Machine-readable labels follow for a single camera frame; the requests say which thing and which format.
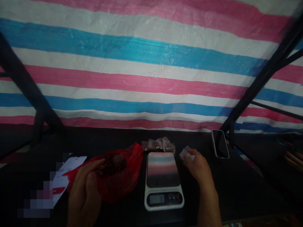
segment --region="blue stripe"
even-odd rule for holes
[[[303,49],[303,39],[301,39],[301,41],[299,42],[299,44],[296,46],[295,49],[298,49],[298,50]]]
[[[303,97],[296,96],[283,91],[272,90],[268,88],[263,88],[256,99],[276,102],[286,106],[303,107]]]
[[[261,124],[261,123],[251,123],[251,122],[244,122],[243,124],[235,123],[235,130],[262,130],[263,132],[303,132],[303,129],[289,129],[289,128],[278,128],[272,127],[268,124]]]
[[[137,37],[109,36],[71,28],[0,19],[12,47],[171,65],[255,77],[266,60]]]
[[[157,102],[126,102],[109,99],[72,99],[56,96],[45,96],[53,109],[84,110],[94,109],[114,113],[143,113],[167,114],[184,113],[203,116],[229,116],[232,108],[204,106],[190,103],[157,103]],[[23,94],[0,93],[0,106],[30,107],[30,103]]]

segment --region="person's right hand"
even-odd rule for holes
[[[190,173],[197,180],[201,191],[216,192],[211,169],[209,168],[206,158],[196,149],[187,150],[187,152],[195,156],[193,161],[186,155],[184,155],[184,159]]]

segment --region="red plastic bag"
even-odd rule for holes
[[[90,159],[76,169],[64,174],[64,176],[68,176],[69,180],[67,191],[70,192],[77,172],[82,166],[86,165],[89,162],[105,158],[107,155],[112,153],[123,154],[127,162],[125,169],[109,177],[101,178],[97,176],[98,190],[102,197],[102,200],[107,203],[114,203],[119,201],[127,194],[129,194],[137,185],[143,159],[143,151],[144,147],[140,146],[137,143],[134,143],[129,148],[111,151],[102,156],[97,156]]]

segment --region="person's left hand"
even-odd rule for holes
[[[104,161],[93,161],[79,169],[69,194],[68,227],[92,227],[96,222],[101,206],[96,173],[102,174]]]

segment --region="scale display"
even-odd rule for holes
[[[149,197],[150,204],[164,203],[164,195],[151,195]]]

